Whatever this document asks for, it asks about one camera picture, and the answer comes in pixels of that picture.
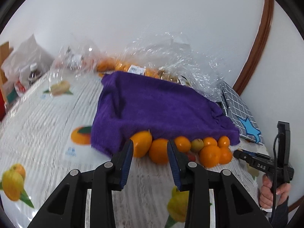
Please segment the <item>person's right hand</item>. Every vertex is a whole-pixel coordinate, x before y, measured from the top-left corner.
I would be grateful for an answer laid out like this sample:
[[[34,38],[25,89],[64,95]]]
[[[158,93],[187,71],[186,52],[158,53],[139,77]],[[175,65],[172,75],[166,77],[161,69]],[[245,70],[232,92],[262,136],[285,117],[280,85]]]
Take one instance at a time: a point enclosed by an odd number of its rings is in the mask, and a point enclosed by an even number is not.
[[[262,177],[262,186],[260,188],[260,194],[259,194],[259,204],[264,209],[272,208],[274,196],[279,195],[280,198],[277,205],[281,205],[288,199],[290,190],[291,190],[291,184],[284,183],[280,185],[276,189],[276,191],[274,191],[273,182],[265,174]]]

